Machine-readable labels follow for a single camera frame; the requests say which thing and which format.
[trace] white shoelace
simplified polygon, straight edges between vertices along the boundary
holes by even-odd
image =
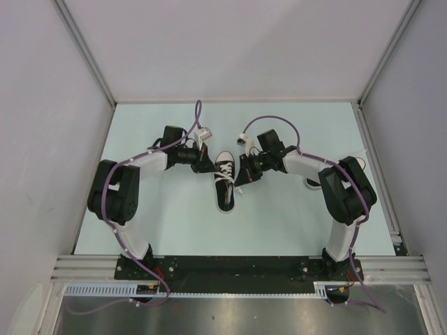
[[[219,173],[217,175],[218,176],[223,175],[225,177],[216,178],[214,180],[214,182],[217,183],[218,181],[221,181],[221,180],[227,180],[227,183],[226,183],[227,191],[225,194],[225,203],[229,204],[230,200],[231,200],[231,193],[233,191],[233,184],[234,184],[234,179],[231,178],[231,173],[233,172],[233,166],[232,166],[232,163],[227,163],[227,164],[220,165],[219,168],[221,169],[221,172],[220,172],[221,174]]]
[[[225,166],[224,172],[231,173],[231,163],[227,163],[227,164],[220,166],[221,170],[222,170],[223,166]],[[233,184],[233,185],[235,184],[235,180],[232,177],[228,176],[227,174],[224,174],[222,172],[211,172],[211,173],[217,174],[218,176],[221,177],[221,178],[216,178],[214,180],[215,183],[218,182],[219,180],[227,179],[231,184]],[[236,190],[239,192],[239,194],[243,194],[242,189],[239,186],[236,187]]]

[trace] sneaker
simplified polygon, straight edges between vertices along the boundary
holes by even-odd
[[[221,152],[214,164],[220,173],[231,178],[235,177],[235,159],[230,152]],[[216,185],[217,208],[222,213],[230,213],[235,208],[233,183],[225,177],[214,174],[214,184]]]
[[[363,158],[360,157],[356,157],[358,164],[360,165],[360,167],[362,168],[363,171],[365,171],[366,168],[366,162]],[[310,189],[310,190],[319,190],[321,188],[321,185],[319,183],[317,183],[316,181],[313,181],[312,179],[305,179],[305,186]]]

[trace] metal floor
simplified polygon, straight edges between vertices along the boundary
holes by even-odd
[[[375,286],[371,291],[387,314],[354,305],[331,308],[320,299],[185,298],[154,308],[124,302],[87,316],[70,315],[62,308],[54,334],[427,334],[413,286]],[[355,286],[351,299],[364,298]],[[63,304],[88,311],[110,301],[66,297]]]

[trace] aluminum frame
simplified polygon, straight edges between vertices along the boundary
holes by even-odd
[[[391,200],[390,191],[388,189],[385,175],[381,167],[379,155],[377,154],[376,147],[374,146],[374,142],[371,136],[371,132],[369,131],[363,109],[358,103],[352,103],[351,105],[354,116],[356,117],[357,126],[358,130],[360,131],[363,145],[367,150],[368,160],[372,166],[372,175],[374,181],[376,182],[376,185],[378,186],[377,193],[381,204],[383,205],[388,229],[390,230],[391,236],[398,235],[401,232],[399,219],[397,218],[396,209],[394,207],[393,201]]]
[[[54,6],[56,7],[57,12],[59,13],[62,22],[65,24],[67,31],[73,38],[73,42],[76,44],[76,47],[80,51],[82,58],[85,60],[87,67],[90,69],[92,75],[98,82],[101,91],[104,94],[104,97],[110,104],[110,107],[115,108],[117,102],[113,98],[112,92],[104,79],[102,72],[99,70],[99,66],[96,63],[95,58],[91,54],[91,51],[85,42],[84,36],[82,36],[81,31],[78,28],[73,16],[68,9],[64,0],[52,0]]]
[[[439,312],[439,303],[422,256],[359,256],[357,259],[362,262],[367,285],[414,285],[428,334],[445,334],[445,324]],[[62,299],[70,283],[107,283],[123,288],[128,287],[130,283],[157,283],[157,281],[116,281],[113,276],[117,260],[118,255],[60,255],[52,274],[51,293],[45,306],[45,315],[38,332],[39,335],[53,334],[57,316],[62,307]],[[315,282],[314,284],[316,288],[320,288],[322,285],[329,283]],[[173,299],[185,297],[233,298],[225,295],[178,295]],[[270,297],[277,299],[295,298],[288,295]]]
[[[391,56],[394,54],[394,51],[396,47],[399,45],[400,40],[402,39],[406,29],[408,28],[409,24],[411,23],[412,19],[418,12],[418,9],[420,8],[421,3],[423,0],[412,0],[411,3],[406,8],[405,14],[402,16],[401,21],[397,25],[397,28],[393,34],[393,37],[391,38],[389,44],[387,45],[385,52],[382,54],[382,57],[380,58],[379,63],[377,64],[376,68],[374,69],[374,72],[370,79],[368,80],[368,83],[363,90],[362,94],[360,95],[360,98],[358,99],[358,102],[361,106],[365,103],[366,99],[369,96],[369,93],[374,88],[376,83],[379,81],[379,78],[381,74],[386,69],[386,66],[388,65],[388,62],[391,59]]]

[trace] white wall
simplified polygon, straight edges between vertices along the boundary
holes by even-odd
[[[447,311],[447,2],[421,6],[365,113],[404,237]]]
[[[411,0],[66,0],[115,99],[356,99]]]
[[[69,252],[110,107],[48,0],[0,3],[0,334]]]

